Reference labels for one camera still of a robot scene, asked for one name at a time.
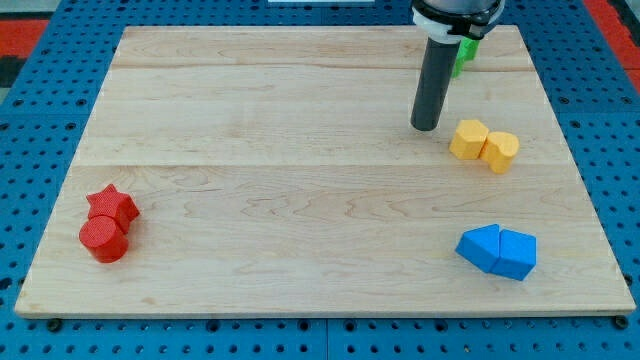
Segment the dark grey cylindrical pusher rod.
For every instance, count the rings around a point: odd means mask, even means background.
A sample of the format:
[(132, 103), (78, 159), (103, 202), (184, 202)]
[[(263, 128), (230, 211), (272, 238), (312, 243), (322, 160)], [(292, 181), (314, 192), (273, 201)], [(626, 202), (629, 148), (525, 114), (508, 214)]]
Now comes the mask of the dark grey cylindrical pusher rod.
[(432, 131), (437, 127), (459, 46), (459, 42), (445, 44), (428, 39), (412, 108), (411, 125), (415, 129)]

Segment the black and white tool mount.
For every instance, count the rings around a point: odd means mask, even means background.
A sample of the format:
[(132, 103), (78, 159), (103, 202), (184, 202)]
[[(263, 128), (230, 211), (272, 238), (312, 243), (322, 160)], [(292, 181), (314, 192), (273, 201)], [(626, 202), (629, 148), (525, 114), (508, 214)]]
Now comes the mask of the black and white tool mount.
[(498, 24), (505, 0), (412, 0), (414, 24), (430, 40), (455, 44), (482, 40)]

